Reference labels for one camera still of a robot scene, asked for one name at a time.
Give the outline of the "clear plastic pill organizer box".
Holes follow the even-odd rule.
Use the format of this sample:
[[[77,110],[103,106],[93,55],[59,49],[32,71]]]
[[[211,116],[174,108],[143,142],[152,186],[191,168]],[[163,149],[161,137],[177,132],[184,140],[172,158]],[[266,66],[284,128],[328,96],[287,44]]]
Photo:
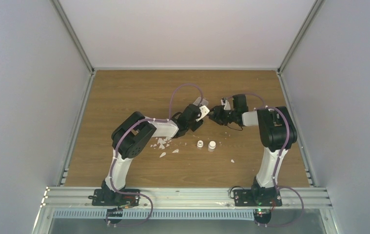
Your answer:
[[[195,106],[197,106],[197,107],[200,107],[200,106],[208,106],[208,105],[209,105],[209,102],[208,102],[205,98],[198,97],[198,98],[193,102],[193,105],[195,105]]]

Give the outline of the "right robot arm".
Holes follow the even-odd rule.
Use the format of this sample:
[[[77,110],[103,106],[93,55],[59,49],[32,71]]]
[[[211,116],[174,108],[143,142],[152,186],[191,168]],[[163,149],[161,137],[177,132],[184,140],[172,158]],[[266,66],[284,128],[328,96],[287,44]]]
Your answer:
[[[282,161],[288,150],[296,143],[298,133],[287,107],[271,107],[261,96],[254,93],[249,95],[261,100],[262,104],[259,108],[250,111],[247,105],[247,94],[237,94],[222,98],[221,104],[213,107],[208,117],[223,126],[231,123],[241,128],[258,126],[264,154],[252,189],[277,191],[277,178]]]

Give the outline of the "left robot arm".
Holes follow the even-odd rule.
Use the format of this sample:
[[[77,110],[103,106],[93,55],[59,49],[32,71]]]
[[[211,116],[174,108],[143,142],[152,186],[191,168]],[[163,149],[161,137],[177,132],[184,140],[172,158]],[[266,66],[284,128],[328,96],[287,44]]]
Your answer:
[[[150,118],[141,112],[132,113],[111,135],[113,157],[102,188],[112,193],[122,191],[133,161],[153,137],[179,138],[189,130],[196,131],[209,113],[207,106],[188,105],[183,112],[167,119]]]

